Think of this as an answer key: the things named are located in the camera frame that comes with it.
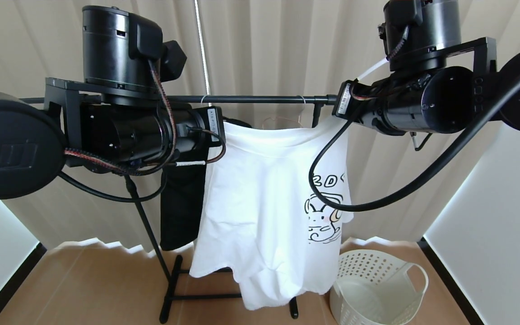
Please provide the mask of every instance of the clothes rack base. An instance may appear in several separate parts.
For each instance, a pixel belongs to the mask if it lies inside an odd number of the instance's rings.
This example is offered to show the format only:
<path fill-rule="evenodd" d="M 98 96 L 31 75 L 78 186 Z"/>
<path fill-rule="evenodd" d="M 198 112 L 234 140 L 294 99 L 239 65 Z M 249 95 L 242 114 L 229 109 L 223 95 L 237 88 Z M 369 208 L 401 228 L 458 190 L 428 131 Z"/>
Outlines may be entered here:
<path fill-rule="evenodd" d="M 184 102 L 225 102 L 225 103 L 231 103 L 231 102 L 237 102 L 237 103 L 313 103 L 314 104 L 314 111 L 312 113 L 312 127 L 315 127 L 318 125 L 318 120 L 320 119 L 320 111 L 324 105 L 334 105 L 334 102 L 336 101 L 336 97 L 333 95 L 328 96 L 313 96 L 313 97 L 270 97 L 269 99 L 263 98 L 262 100 L 259 100 L 260 97 L 256 96 L 240 96 L 240 97 L 219 97 L 219 96 L 204 96 L 204 97 L 184 97 L 184 100 L 182 100 L 181 97 L 176 97 L 175 101 L 184 101 Z M 134 181 L 128 176 L 124 176 L 126 181 L 126 188 L 128 189 L 128 192 L 130 193 L 132 198 L 139 198 L 138 190 L 136 188 L 136 185 Z M 159 244 L 157 243 L 157 240 L 155 239 L 155 235 L 153 234 L 153 231 L 150 226 L 150 222 L 147 219 L 146 212 L 144 211 L 144 208 L 142 206 L 141 202 L 135 203 L 136 208 L 138 210 L 138 214 L 140 215 L 140 218 L 142 220 L 142 223 L 144 224 L 144 228 L 146 229 L 146 232 L 148 234 L 148 237 L 150 238 L 150 242 L 153 246 L 153 249 L 155 250 L 156 256 L 158 257 L 158 261 L 163 269 L 163 273 L 166 276 L 167 279 L 167 290 L 166 295 L 163 298 L 163 305 L 162 310 L 159 314 L 159 322 L 162 324 L 167 323 L 167 320 L 170 316 L 170 310 L 172 308 L 172 302 L 175 300 L 207 300 L 207 299 L 234 299 L 234 298 L 242 298 L 242 295 L 239 293 L 233 293 L 233 294 L 199 294 L 199 295 L 176 295 L 176 286 L 178 284 L 178 280 L 180 278 L 180 275 L 182 274 L 189 274 L 189 269 L 182 269 L 182 261 L 184 260 L 181 255 L 176 256 L 176 260 L 174 262 L 174 266 L 172 268 L 172 271 L 170 272 L 167 269 L 167 265 L 163 259 L 162 252 L 160 251 Z M 223 268 L 219 269 L 218 271 L 214 273 L 225 273 L 225 272 L 231 272 L 232 270 L 229 268 Z M 293 298 L 288 303 L 288 306 L 290 308 L 290 316 L 293 319 L 297 319 L 299 317 L 298 312 L 298 304 L 297 299 Z"/>

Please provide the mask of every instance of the beige curtain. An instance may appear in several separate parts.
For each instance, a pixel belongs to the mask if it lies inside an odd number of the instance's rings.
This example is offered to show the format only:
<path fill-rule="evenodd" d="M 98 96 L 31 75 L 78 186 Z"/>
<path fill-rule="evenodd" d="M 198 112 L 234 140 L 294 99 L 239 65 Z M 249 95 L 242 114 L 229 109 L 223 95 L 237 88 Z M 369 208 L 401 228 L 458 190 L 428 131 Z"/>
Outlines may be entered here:
<path fill-rule="evenodd" d="M 156 21 L 164 39 L 176 39 L 188 55 L 180 80 L 165 84 L 169 94 L 205 94 L 196 8 L 192 0 L 103 0 Z M 336 94 L 383 55 L 377 25 L 384 0 L 200 0 L 200 20 L 211 94 Z M 0 0 L 0 91 L 17 97 L 43 95 L 44 78 L 81 80 L 81 7 L 84 0 Z M 495 37 L 499 66 L 520 51 L 520 0 L 460 0 L 463 40 Z M 450 60 L 471 68 L 471 55 Z M 367 77 L 388 75 L 384 66 Z M 310 127 L 310 105 L 222 105 L 225 115 L 255 127 Z M 330 114 L 324 109 L 322 118 Z M 474 167 L 498 125 L 489 123 L 425 187 L 385 208 L 357 214 L 345 236 L 417 240 L 435 220 Z M 349 177 L 353 202 L 392 193 L 424 170 L 455 138 L 436 135 L 421 152 L 410 137 L 391 137 L 367 128 L 350 129 Z M 126 196 L 117 176 L 82 168 L 65 171 L 87 185 Z M 158 186 L 158 176 L 137 177 L 140 195 Z M 6 205 L 47 247 L 98 237 L 126 247 L 150 247 L 135 208 L 91 197 L 61 179 Z M 159 201 L 144 204 L 159 237 Z"/>

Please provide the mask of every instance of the white t-shirt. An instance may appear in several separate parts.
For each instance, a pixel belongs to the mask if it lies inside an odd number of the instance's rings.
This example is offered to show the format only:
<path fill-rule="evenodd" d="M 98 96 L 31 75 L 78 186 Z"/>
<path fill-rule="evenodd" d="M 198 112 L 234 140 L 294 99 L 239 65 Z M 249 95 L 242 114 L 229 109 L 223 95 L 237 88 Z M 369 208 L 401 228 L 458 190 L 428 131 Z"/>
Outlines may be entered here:
<path fill-rule="evenodd" d="M 324 205 L 308 183 L 316 155 L 344 120 L 316 128 L 255 130 L 225 123 L 225 156 L 206 168 L 200 232 L 190 275 L 233 270 L 247 309 L 280 306 L 303 292 L 324 294 L 336 280 L 342 223 L 353 214 Z M 219 153 L 210 150 L 210 157 Z M 347 134 L 326 152 L 314 182 L 350 204 Z"/>

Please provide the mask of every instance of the white cable label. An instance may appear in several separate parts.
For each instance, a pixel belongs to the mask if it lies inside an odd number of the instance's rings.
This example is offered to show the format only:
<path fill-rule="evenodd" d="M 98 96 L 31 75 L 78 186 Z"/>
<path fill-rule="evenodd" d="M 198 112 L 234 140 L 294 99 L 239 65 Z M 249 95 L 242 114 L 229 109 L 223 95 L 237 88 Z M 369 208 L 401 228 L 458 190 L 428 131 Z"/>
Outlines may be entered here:
<path fill-rule="evenodd" d="M 348 102 L 350 101 L 350 83 L 346 84 L 344 87 L 344 93 L 342 94 L 342 99 L 340 99 L 340 104 L 338 105 L 338 113 L 345 115 L 346 109 L 348 107 Z"/>
<path fill-rule="evenodd" d="M 194 165 L 206 165 L 206 161 L 178 161 L 176 167 L 180 166 L 194 166 Z"/>
<path fill-rule="evenodd" d="M 216 133 L 217 135 L 220 134 L 219 132 L 219 129 L 218 129 L 218 115 L 216 114 L 216 109 L 215 108 L 210 108 L 208 109 L 208 120 L 210 121 L 210 131 Z M 212 138 L 212 142 L 217 142 L 219 141 L 218 138 L 216 138 L 215 136 L 211 136 Z"/>

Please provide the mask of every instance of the black garment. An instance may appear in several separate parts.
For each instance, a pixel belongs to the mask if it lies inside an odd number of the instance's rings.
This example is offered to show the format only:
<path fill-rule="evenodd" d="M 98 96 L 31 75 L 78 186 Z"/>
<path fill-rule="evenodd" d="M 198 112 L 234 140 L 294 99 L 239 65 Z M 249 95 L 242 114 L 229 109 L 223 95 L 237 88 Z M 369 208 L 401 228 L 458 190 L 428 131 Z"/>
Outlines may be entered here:
<path fill-rule="evenodd" d="M 225 122 L 251 128 L 246 122 L 224 118 Z M 178 161 L 201 161 L 208 159 L 208 150 L 183 153 Z M 206 166 L 182 166 L 167 168 L 167 185 L 161 199 L 160 246 L 172 251 L 198 238 Z"/>

